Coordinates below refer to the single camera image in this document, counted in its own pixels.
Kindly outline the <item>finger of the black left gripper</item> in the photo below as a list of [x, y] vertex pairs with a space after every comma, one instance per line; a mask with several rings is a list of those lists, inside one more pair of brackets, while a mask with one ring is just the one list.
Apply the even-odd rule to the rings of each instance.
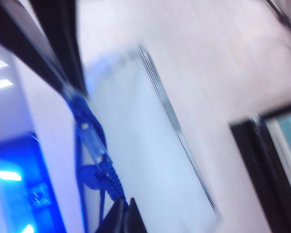
[[87, 96], [77, 42], [75, 0], [32, 0], [31, 6], [67, 81]]
[[17, 0], [0, 0], [0, 45], [62, 93], [67, 81], [58, 59], [46, 36]]

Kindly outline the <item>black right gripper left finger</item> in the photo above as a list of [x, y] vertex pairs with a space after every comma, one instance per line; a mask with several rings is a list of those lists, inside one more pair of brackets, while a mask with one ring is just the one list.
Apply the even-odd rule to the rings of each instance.
[[123, 231], [125, 210], [124, 201], [118, 199], [99, 225], [97, 233], [121, 233]]

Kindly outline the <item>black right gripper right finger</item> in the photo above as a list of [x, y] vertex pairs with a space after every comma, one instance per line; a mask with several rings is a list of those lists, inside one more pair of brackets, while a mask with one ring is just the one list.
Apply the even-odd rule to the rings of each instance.
[[129, 208], [126, 212], [126, 232], [147, 233], [145, 224], [134, 198], [130, 199]]

